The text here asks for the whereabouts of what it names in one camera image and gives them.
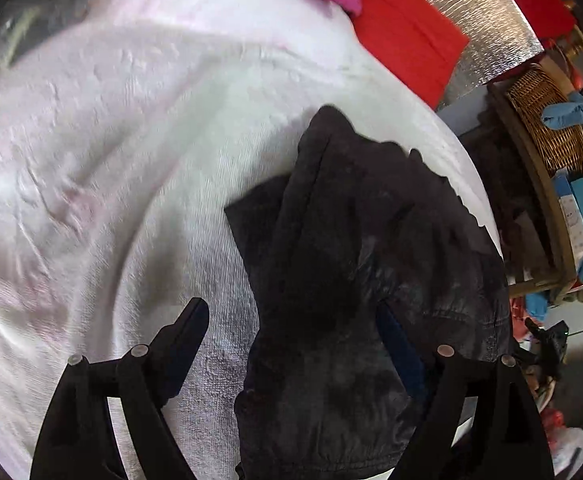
bed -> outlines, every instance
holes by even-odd
[[[223,208],[288,172],[323,104],[417,149],[499,247],[468,154],[322,0],[91,0],[0,75],[0,463],[28,478],[67,357],[117,358],[194,296],[211,324],[164,413],[201,480],[233,478],[258,329]],[[120,405],[114,429],[142,478]]]

silver bolt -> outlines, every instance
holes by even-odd
[[[516,366],[516,359],[514,359],[510,355],[504,355],[500,358],[500,360],[503,362],[505,366],[508,366],[510,368]]]
[[[451,357],[453,355],[453,348],[449,345],[440,345],[438,353],[443,357]]]
[[[150,348],[147,345],[136,345],[132,348],[132,355],[134,357],[143,357],[147,352],[150,351]]]
[[[79,362],[83,360],[83,356],[80,354],[72,354],[70,358],[67,359],[67,364],[69,366],[76,366]]]

black garment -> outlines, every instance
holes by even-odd
[[[226,209],[260,330],[236,397],[247,480],[364,479],[398,462],[419,412],[376,307],[407,336],[493,360],[511,336],[503,262],[418,152],[358,136],[321,108],[291,176]]]

brown woven basket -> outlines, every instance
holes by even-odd
[[[533,63],[507,96],[536,144],[549,176],[560,168],[567,168],[574,178],[583,176],[583,128],[552,130],[542,123],[541,114],[547,105],[567,101],[542,67]]]

silver foil sheet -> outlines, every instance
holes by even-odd
[[[428,0],[469,38],[441,107],[542,52],[514,0]]]

